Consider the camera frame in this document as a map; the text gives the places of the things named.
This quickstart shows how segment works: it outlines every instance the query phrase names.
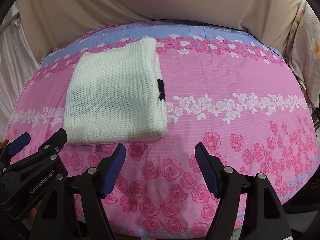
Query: folded white sweater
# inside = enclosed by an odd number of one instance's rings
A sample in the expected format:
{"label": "folded white sweater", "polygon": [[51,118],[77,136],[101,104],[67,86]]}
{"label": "folded white sweater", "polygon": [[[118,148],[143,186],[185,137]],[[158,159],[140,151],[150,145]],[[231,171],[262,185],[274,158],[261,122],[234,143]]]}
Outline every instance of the folded white sweater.
{"label": "folded white sweater", "polygon": [[64,117],[75,145],[158,139],[167,132],[156,40],[85,53],[70,85]]}

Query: silver bolt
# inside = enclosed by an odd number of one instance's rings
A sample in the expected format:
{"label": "silver bolt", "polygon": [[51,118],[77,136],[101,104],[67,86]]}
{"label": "silver bolt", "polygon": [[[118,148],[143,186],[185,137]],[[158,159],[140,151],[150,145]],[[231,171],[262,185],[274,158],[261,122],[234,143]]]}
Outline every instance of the silver bolt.
{"label": "silver bolt", "polygon": [[89,174],[95,174],[96,172],[97,172],[97,169],[94,167],[88,169]]}
{"label": "silver bolt", "polygon": [[226,173],[232,173],[232,172],[233,172],[233,168],[227,166],[227,167],[224,168],[224,171],[225,171]]}
{"label": "silver bolt", "polygon": [[62,178],[63,178],[63,174],[58,174],[58,175],[56,176],[56,180],[62,180]]}
{"label": "silver bolt", "polygon": [[263,173],[261,173],[261,172],[258,174],[258,177],[259,177],[260,179],[265,179],[265,178],[266,178],[265,174],[263,174]]}
{"label": "silver bolt", "polygon": [[55,160],[56,158],[58,157],[58,155],[56,155],[56,154],[54,154],[54,155],[52,155],[51,157],[50,157],[50,160]]}

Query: mattress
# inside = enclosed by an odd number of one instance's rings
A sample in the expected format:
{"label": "mattress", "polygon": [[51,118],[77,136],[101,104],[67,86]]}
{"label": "mattress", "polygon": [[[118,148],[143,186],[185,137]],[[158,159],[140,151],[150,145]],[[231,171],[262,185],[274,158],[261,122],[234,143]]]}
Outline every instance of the mattress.
{"label": "mattress", "polygon": [[[125,143],[127,156],[112,193],[102,200],[113,230],[157,239],[206,234],[218,202],[208,192],[194,147],[241,174],[267,174],[280,201],[288,201],[319,166],[315,129],[303,93],[280,53],[249,33],[189,22],[153,21],[87,33],[49,54],[25,86],[7,130],[31,143],[12,162],[34,152],[63,127],[66,93],[85,53],[157,40],[166,91],[168,133]],[[65,146],[69,176],[110,156],[111,145]],[[76,212],[84,221],[80,196]],[[241,197],[235,227],[243,223]]]}

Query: folded edge of sweater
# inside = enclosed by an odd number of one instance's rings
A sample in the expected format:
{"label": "folded edge of sweater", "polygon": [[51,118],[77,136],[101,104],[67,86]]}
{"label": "folded edge of sweater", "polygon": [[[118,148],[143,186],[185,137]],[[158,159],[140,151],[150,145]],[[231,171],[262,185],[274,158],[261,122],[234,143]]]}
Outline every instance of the folded edge of sweater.
{"label": "folded edge of sweater", "polygon": [[156,40],[85,53],[66,99],[67,143],[91,145],[158,139],[167,132]]}

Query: bedsheet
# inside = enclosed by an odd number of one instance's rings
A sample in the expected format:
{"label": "bedsheet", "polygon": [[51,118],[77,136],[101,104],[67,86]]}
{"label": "bedsheet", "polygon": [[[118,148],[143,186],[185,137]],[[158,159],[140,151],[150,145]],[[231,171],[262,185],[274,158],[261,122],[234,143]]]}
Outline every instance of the bedsheet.
{"label": "bedsheet", "polygon": [[[194,147],[241,174],[267,174],[282,203],[319,166],[315,129],[303,93],[280,53],[246,32],[216,26],[153,21],[87,33],[49,54],[25,86],[7,130],[31,143],[12,159],[34,152],[63,127],[66,92],[85,53],[157,39],[166,91],[168,133],[155,141],[125,143],[124,166],[102,202],[113,230],[157,239],[206,234],[219,200],[208,192]],[[110,156],[115,145],[65,146],[59,153],[69,176]],[[76,212],[84,220],[81,200]],[[243,223],[241,197],[235,227]]]}

